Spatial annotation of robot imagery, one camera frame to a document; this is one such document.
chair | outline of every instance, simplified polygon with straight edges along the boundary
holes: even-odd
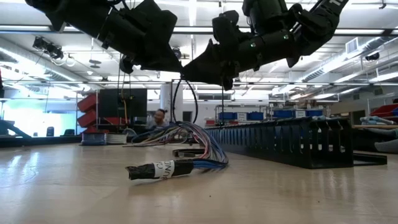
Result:
[[[54,127],[47,128],[47,137],[54,137]]]

ceiling beam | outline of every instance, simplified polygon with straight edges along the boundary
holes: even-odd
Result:
[[[240,27],[242,32],[250,32],[249,27]],[[0,34],[54,34],[56,33],[50,25],[9,25],[0,24]],[[66,27],[63,34],[82,34],[74,27]],[[211,26],[176,26],[173,34],[213,35]],[[339,28],[335,37],[398,37],[398,29],[359,29]]]

blue container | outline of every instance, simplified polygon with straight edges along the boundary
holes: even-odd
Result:
[[[322,110],[307,110],[305,112],[305,115],[308,117],[311,116],[322,116],[323,115],[323,111]]]
[[[248,120],[262,121],[263,119],[264,119],[264,113],[260,113],[260,112],[248,113]]]
[[[237,119],[238,114],[233,112],[218,113],[218,119],[223,119],[223,117],[224,119]]]
[[[293,118],[293,111],[291,110],[276,110],[274,111],[275,118]]]

fluorescent light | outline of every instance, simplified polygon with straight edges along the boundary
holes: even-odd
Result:
[[[211,28],[211,27],[174,27],[174,32],[193,32],[193,33],[209,32],[209,33],[213,33],[213,28]]]
[[[338,86],[367,86],[369,83],[333,83]]]
[[[347,76],[344,76],[343,78],[337,79],[337,80],[335,81],[335,83],[345,82],[345,81],[348,81],[348,80],[350,80],[350,79],[352,79],[352,78],[354,78],[354,77],[357,77],[357,76],[358,76],[357,74],[347,75]]]
[[[197,0],[189,0],[189,25],[194,26],[197,21]]]
[[[352,88],[352,89],[349,89],[349,90],[345,90],[345,91],[342,91],[340,94],[351,93],[352,91],[358,90],[358,89],[360,89],[360,88],[361,88],[361,87],[356,87],[356,88]]]
[[[331,97],[331,96],[334,96],[334,95],[336,95],[336,93],[324,93],[324,94],[321,94],[321,95],[318,95],[318,96],[314,96],[313,98],[317,100],[317,99],[328,98],[328,97]]]
[[[294,96],[290,97],[290,99],[291,99],[291,100],[297,100],[297,99],[299,99],[299,98],[301,98],[301,97],[304,97],[304,95],[297,94],[297,95],[294,95]]]
[[[381,34],[383,29],[337,29],[335,34]]]
[[[78,29],[76,29],[74,27],[65,27],[63,29],[63,31],[66,31],[66,32],[80,32]]]
[[[396,78],[396,77],[398,77],[398,72],[393,72],[393,73],[390,73],[390,74],[387,74],[387,75],[379,75],[378,77],[372,78],[371,80],[369,80],[369,82],[371,82],[371,83],[373,83],[373,82],[381,82],[381,81],[389,80],[391,78]]]
[[[36,31],[36,32],[50,32],[49,26],[20,26],[20,25],[1,25],[0,31]]]

